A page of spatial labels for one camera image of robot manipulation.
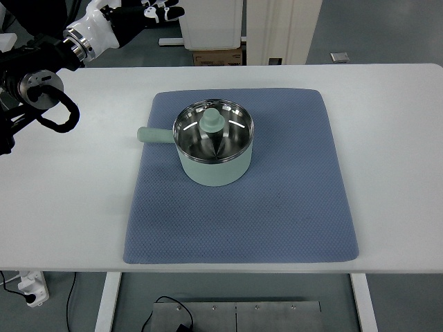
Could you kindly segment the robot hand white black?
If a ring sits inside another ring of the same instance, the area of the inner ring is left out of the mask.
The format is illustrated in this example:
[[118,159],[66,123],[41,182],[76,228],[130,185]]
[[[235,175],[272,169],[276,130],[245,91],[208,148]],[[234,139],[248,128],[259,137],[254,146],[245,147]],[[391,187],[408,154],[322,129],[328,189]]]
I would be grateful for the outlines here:
[[90,62],[110,48],[127,45],[143,30],[176,21],[184,14],[178,1],[92,1],[63,36],[75,45],[81,62]]

